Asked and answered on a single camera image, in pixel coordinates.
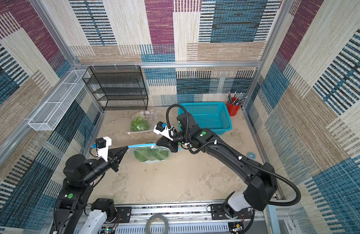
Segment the clear blue-zip bag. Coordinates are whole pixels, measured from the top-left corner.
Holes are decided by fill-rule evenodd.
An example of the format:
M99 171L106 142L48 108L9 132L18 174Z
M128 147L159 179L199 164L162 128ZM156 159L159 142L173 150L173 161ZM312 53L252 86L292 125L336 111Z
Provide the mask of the clear blue-zip bag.
M149 143L128 146L124 155L134 156L141 163L152 164L165 161L171 154L168 148Z

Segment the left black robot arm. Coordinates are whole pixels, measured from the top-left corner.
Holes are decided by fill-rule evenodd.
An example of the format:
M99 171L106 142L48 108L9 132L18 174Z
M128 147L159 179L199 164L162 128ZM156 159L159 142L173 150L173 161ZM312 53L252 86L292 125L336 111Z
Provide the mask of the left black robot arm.
M107 171L119 170L119 164L127 151L127 146L110 149L107 151L107 160L88 160L84 155L76 154L66 161L63 170L66 178L54 206L51 234L74 232L94 188Z

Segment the chinese cabbage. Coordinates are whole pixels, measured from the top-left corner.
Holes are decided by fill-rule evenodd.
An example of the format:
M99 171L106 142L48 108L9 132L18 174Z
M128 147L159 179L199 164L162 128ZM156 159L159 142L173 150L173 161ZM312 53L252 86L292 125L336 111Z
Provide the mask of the chinese cabbage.
M137 148L134 151L134 156L140 162L156 161L152 156L151 148L147 147Z
M166 160L169 155L170 155L170 151L167 150L167 149L161 149L161 148L154 148L154 149L151 149L151 153L152 153L152 156L155 160Z

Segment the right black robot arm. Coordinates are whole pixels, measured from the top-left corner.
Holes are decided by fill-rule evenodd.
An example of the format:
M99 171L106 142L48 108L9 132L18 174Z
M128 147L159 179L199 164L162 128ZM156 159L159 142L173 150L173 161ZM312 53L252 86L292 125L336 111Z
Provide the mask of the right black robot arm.
M218 159L234 173L236 173L247 188L242 192L232 192L224 201L223 209L227 218L234 219L246 208L263 211L267 205L293 206L300 202L302 195L299 188L287 178L277 174L269 164L260 164L244 156L225 143L215 132L208 128L201 128L194 117L180 104L168 107L166 114L174 107L182 109L177 116L180 130L177 131L169 121L158 122L153 131L161 135L156 145L168 148L176 153L180 145L195 155L199 152L207 153ZM295 198L287 202L272 201L278 190L278 181L290 186L295 192Z

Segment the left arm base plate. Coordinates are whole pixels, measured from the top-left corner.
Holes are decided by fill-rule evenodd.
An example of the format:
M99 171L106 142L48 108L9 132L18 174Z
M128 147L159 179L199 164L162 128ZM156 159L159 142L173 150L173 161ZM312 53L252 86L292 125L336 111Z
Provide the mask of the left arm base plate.
M87 223L102 224L102 221L104 221L104 224L129 223L131 211L131 206L115 207L112 210L111 207L101 205L100 201L97 200L91 207Z

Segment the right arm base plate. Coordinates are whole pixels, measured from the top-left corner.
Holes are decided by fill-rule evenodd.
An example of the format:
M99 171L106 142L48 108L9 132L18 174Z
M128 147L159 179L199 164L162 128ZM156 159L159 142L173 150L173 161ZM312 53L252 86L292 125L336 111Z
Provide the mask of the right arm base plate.
M244 208L239 212L223 203L214 203L207 206L206 210L211 213L213 220L222 219L251 219L252 208Z

